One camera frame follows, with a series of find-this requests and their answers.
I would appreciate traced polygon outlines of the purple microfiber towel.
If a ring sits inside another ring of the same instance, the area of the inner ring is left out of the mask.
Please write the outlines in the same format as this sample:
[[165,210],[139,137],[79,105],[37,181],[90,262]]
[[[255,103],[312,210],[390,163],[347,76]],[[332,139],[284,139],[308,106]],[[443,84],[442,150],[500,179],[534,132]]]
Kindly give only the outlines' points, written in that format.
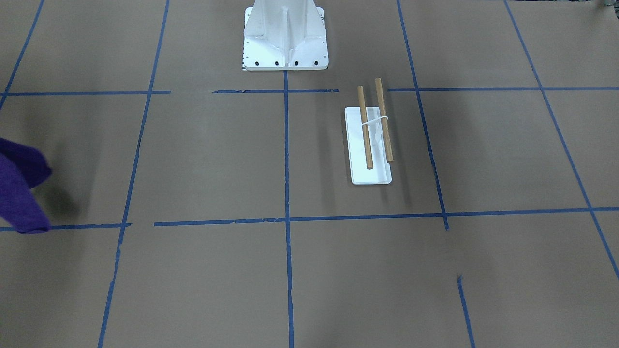
[[0,140],[0,215],[18,233],[49,231],[51,223],[31,190],[52,174],[38,149]]

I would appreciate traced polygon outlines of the white wooden-bar towel rack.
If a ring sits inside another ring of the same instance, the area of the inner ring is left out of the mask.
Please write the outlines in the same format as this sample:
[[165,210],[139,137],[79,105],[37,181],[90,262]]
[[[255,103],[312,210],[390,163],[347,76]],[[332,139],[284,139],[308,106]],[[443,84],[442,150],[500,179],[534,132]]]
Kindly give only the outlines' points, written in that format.
[[383,82],[374,80],[376,107],[367,106],[362,86],[358,86],[359,106],[346,107],[344,121],[350,178],[354,185],[388,185],[393,181],[393,145],[385,105]]

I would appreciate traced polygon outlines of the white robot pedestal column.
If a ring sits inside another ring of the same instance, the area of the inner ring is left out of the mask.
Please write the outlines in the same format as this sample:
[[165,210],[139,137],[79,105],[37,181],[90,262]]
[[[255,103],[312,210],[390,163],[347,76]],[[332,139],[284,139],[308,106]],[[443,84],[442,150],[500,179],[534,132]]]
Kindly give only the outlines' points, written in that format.
[[329,67],[325,11],[313,0],[256,0],[245,9],[245,71]]

